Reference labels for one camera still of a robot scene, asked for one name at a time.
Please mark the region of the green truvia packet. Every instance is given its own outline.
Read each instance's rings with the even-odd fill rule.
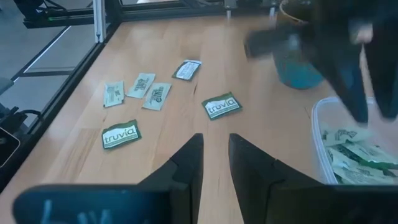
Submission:
[[[137,121],[115,124],[102,131],[102,144],[105,150],[114,149],[141,138]]]
[[[215,120],[242,109],[242,105],[235,99],[231,92],[205,100],[202,103],[211,120]]]
[[[184,60],[184,62],[178,67],[177,71],[174,72],[172,77],[182,80],[192,80],[193,75],[197,72],[200,65],[201,61]]]

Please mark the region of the wooden table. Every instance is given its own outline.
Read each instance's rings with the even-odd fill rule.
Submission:
[[[2,223],[24,189],[41,183],[134,184],[160,167],[194,133],[203,133],[204,177],[199,223],[242,223],[229,171],[228,138],[238,133],[297,170],[318,178],[313,160],[311,109],[332,95],[326,83],[305,91],[278,81],[272,58],[246,60],[248,30],[265,17],[197,17],[123,23],[85,75],[25,163],[0,195]],[[191,82],[172,78],[185,59],[203,62]],[[143,100],[103,108],[104,84],[132,86],[140,72],[172,84],[162,111],[144,110]],[[240,113],[210,121],[201,102],[232,91]],[[142,139],[104,151],[101,131],[137,119]]]

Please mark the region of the black device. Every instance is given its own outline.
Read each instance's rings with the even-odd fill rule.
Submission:
[[[197,223],[203,136],[195,134],[162,167],[136,185],[42,185],[21,193],[18,224]]]
[[[48,14],[66,11],[63,6],[51,0],[14,0],[26,19],[37,21],[48,18]]]
[[[229,163],[245,224],[398,223],[398,187],[323,185],[241,136]]]
[[[0,127],[0,169],[6,164],[21,142],[11,133]]]

